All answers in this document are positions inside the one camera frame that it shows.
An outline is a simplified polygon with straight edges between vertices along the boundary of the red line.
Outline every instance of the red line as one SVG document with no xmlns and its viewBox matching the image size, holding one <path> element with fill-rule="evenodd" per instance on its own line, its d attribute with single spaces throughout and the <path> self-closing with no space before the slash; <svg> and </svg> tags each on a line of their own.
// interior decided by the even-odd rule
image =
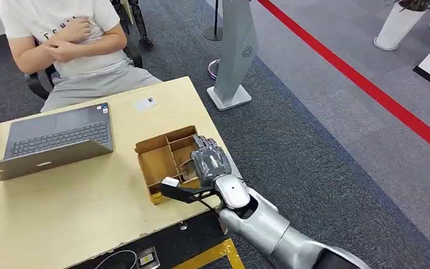
<svg viewBox="0 0 430 269">
<path fill-rule="evenodd" d="M 360 89 L 366 92 L 371 98 L 375 99 L 380 105 L 388 110 L 393 116 L 397 117 L 401 122 L 408 126 L 413 132 L 421 136 L 430 144 L 430 126 L 418 119 L 413 113 L 397 103 L 393 98 L 388 96 L 380 88 L 371 81 L 362 76 L 348 63 L 344 62 L 340 57 L 335 55 L 326 46 L 320 43 L 315 37 L 304 30 L 299 24 L 293 21 L 270 0 L 258 0 L 269 12 L 278 18 L 286 27 L 291 29 L 293 33 L 299 36 L 307 45 L 314 49 L 326 61 L 332 64 L 345 77 L 349 78 Z"/>
</svg>

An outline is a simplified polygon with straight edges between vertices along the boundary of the cardboard box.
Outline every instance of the cardboard box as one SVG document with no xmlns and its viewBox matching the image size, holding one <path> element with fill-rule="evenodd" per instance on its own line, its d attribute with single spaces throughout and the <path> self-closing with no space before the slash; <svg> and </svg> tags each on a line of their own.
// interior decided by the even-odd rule
<svg viewBox="0 0 430 269">
<path fill-rule="evenodd" d="M 182 187 L 200 187 L 192 171 L 183 171 L 181 167 L 190 160 L 192 151 L 198 149 L 192 137 L 195 134 L 195 126 L 188 126 L 136 144 L 134 150 L 138 154 L 149 197 L 155 205 L 168 199 L 160 192 L 161 182 L 166 177 L 178 179 Z"/>
</svg>

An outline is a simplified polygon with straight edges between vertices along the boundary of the robotic arm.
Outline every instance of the robotic arm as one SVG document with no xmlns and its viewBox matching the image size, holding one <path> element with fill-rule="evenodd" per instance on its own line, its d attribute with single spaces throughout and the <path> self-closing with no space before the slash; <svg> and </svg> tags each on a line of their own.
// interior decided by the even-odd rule
<svg viewBox="0 0 430 269">
<path fill-rule="evenodd" d="M 197 135 L 194 139 L 199 149 L 191 153 L 191 159 L 201 188 L 179 187 L 177 179 L 166 178 L 162 195 L 186 203 L 217 195 L 222 201 L 221 222 L 286 268 L 369 269 L 353 254 L 316 242 L 291 227 L 272 203 L 231 174 L 227 156 L 213 139 Z"/>
</svg>

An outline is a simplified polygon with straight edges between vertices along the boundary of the person's arm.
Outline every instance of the person's arm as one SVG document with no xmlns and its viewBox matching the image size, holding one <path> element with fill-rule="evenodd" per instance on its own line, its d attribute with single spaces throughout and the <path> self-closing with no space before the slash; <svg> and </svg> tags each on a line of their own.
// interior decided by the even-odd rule
<svg viewBox="0 0 430 269">
<path fill-rule="evenodd" d="M 105 35 L 92 44 L 72 44 L 66 41 L 49 40 L 49 46 L 45 49 L 57 61 L 66 63 L 80 57 L 106 55 L 122 50 L 127 45 L 126 35 L 118 23 L 115 27 L 105 32 Z"/>
<path fill-rule="evenodd" d="M 32 36 L 9 40 L 12 57 L 18 68 L 24 73 L 42 71 L 55 62 L 55 58 L 46 48 L 55 42 L 78 42 L 90 34 L 90 23 L 87 18 L 72 19 L 70 23 L 52 36 L 47 42 L 35 46 Z"/>
<path fill-rule="evenodd" d="M 36 47 L 32 36 L 9 40 L 12 58 L 17 67 L 28 74 L 44 70 L 55 62 L 55 58 L 50 55 L 45 46 L 43 44 Z"/>
</svg>

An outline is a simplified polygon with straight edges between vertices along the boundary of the white t-shirt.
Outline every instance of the white t-shirt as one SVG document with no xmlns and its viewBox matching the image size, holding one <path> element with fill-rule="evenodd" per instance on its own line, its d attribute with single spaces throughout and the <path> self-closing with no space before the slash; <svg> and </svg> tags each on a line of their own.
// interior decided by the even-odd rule
<svg viewBox="0 0 430 269">
<path fill-rule="evenodd" d="M 105 31 L 119 23 L 110 0 L 0 0 L 0 16 L 8 39 L 33 36 L 40 43 L 63 29 L 74 17 L 88 17 L 92 24 L 90 37 L 81 44 L 100 40 Z M 76 77 L 114 70 L 126 60 L 126 54 L 119 50 L 54 65 L 61 76 Z"/>
</svg>

